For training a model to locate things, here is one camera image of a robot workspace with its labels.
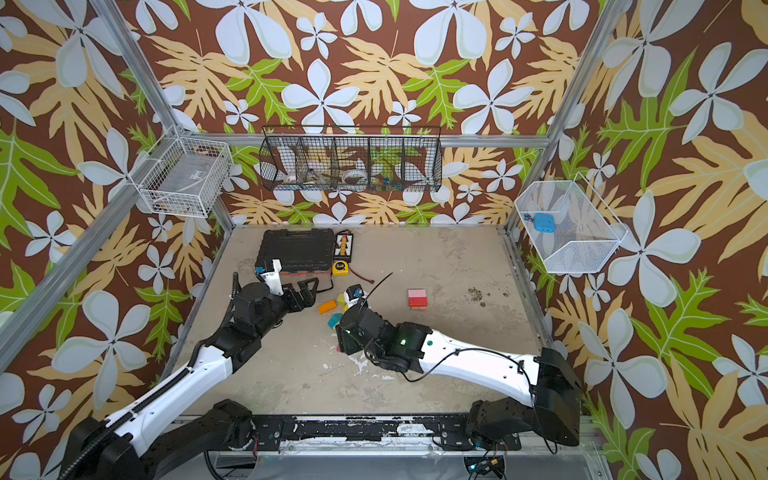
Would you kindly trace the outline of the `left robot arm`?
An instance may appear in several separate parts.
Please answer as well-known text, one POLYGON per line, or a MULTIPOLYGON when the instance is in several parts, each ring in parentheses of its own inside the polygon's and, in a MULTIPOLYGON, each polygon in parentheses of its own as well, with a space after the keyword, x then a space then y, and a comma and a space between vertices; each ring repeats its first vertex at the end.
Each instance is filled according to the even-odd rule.
POLYGON ((199 341, 189 361, 138 400, 103 420, 88 418, 69 435, 62 479, 157 479, 230 439, 246 440, 251 413, 225 400, 181 427, 171 424, 206 392, 245 365, 289 313, 314 306, 319 280, 286 283, 275 293, 264 279, 232 287, 225 315, 199 341))

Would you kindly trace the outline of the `red wood block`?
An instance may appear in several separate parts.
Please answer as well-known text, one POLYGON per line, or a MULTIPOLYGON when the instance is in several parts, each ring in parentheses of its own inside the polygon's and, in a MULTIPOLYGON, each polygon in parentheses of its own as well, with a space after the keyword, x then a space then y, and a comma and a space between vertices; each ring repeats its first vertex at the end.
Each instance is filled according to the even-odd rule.
POLYGON ((426 297, 410 297, 409 307, 413 309, 424 309, 428 307, 428 299, 426 297))

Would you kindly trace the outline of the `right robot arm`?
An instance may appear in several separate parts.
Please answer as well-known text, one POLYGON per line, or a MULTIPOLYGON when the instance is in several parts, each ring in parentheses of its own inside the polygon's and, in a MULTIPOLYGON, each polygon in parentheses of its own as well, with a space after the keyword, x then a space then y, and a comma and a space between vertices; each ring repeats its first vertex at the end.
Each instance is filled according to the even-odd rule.
POLYGON ((339 350, 364 354, 373 365, 416 383, 442 375, 491 389, 505 397, 476 401, 467 435, 480 444, 534 432, 547 442, 580 443, 582 385, 556 350, 513 354, 475 346, 412 322, 391 324, 366 305, 355 305, 335 325, 339 350))

